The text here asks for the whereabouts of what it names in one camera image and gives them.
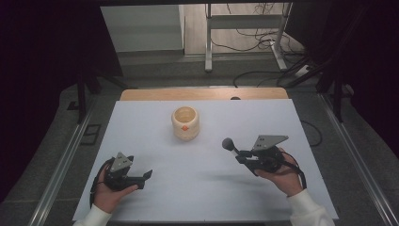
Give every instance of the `black curtain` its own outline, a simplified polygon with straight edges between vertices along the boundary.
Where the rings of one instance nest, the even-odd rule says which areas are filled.
[[[2,201],[52,123],[60,92],[80,72],[95,91],[96,72],[122,72],[98,6],[6,1],[0,12]]]
[[[374,1],[345,50],[343,78],[352,105],[399,156],[399,8]]]

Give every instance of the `metal frame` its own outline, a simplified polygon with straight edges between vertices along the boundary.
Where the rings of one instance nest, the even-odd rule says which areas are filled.
[[[206,14],[206,51],[205,51],[205,71],[212,71],[212,40],[211,32],[213,29],[256,29],[256,28],[278,28],[275,41],[270,41],[273,55],[279,64],[281,71],[286,71],[284,59],[280,52],[282,33],[287,24],[292,3],[282,12],[282,15],[217,15],[212,16],[212,4],[207,4]]]
[[[35,212],[33,213],[32,218],[29,220],[28,226],[44,225],[44,222],[46,221],[51,207],[56,199],[56,195],[61,188],[62,182],[64,181],[65,175],[67,174],[68,168],[70,167],[76,149],[79,146],[82,135],[85,133],[85,129],[90,120],[96,101],[97,98],[93,97],[89,103],[87,115],[83,118],[82,123],[76,126],[65,152],[59,159],[58,165],[56,166],[54,173],[40,198]]]
[[[338,136],[343,142],[343,145],[347,150],[349,158],[352,160],[352,163],[355,166],[361,181],[364,183],[365,188],[369,192],[379,215],[384,220],[385,225],[399,225],[398,219],[393,213],[390,203],[385,197],[381,187],[374,179],[372,173],[367,168],[367,165],[361,157],[355,143],[346,131],[344,124],[335,117],[335,114],[332,110],[332,104],[329,101],[327,94],[319,94],[319,99],[322,102],[322,105],[327,112],[335,130],[337,131]]]

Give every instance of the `aluminum rail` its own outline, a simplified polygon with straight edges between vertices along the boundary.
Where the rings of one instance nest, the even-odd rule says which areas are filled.
[[[96,102],[97,97],[94,96],[89,102],[86,116],[83,118],[82,122],[76,126],[64,154],[62,154],[59,159],[58,165],[56,166],[54,173],[40,198],[32,218],[29,220],[28,226],[41,226],[46,221],[56,199],[56,195],[61,188],[62,182],[64,181],[65,175],[67,174],[68,168],[72,162],[73,156],[76,153],[76,149],[79,146],[79,142],[88,126]]]
[[[327,94],[319,94],[319,98],[334,128],[338,132],[338,136],[343,142],[345,149],[349,153],[349,157],[351,158],[352,163],[355,166],[355,169],[358,171],[361,181],[364,183],[364,186],[369,192],[375,204],[376,209],[378,210],[380,216],[384,220],[385,225],[398,226],[399,225],[398,219],[396,215],[393,213],[391,205],[388,202],[387,198],[385,197],[384,192],[376,182],[370,170],[367,168],[366,163],[361,157],[352,138],[349,136],[348,132],[346,131],[345,126],[343,125],[343,123],[338,121],[333,111],[331,110],[332,104],[328,99]]]

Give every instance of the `wall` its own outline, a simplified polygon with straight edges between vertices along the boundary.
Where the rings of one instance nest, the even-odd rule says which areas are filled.
[[[179,6],[101,7],[117,52],[182,50]]]

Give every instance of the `hand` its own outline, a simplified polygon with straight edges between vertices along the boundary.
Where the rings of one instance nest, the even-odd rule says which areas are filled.
[[[122,191],[113,191],[108,186],[106,186],[104,181],[105,169],[108,166],[105,166],[100,173],[99,184],[96,187],[96,193],[94,196],[94,204],[99,207],[104,212],[111,214],[115,208],[120,203],[120,200],[126,195],[134,192],[138,189],[138,186],[129,186],[123,189]]]
[[[290,155],[283,154],[283,156],[285,161],[295,165],[295,161]],[[255,173],[273,182],[277,188],[287,194],[288,197],[294,196],[303,190],[299,182],[298,174],[287,166],[282,165],[281,168],[274,173],[266,172],[262,169],[256,169]]]

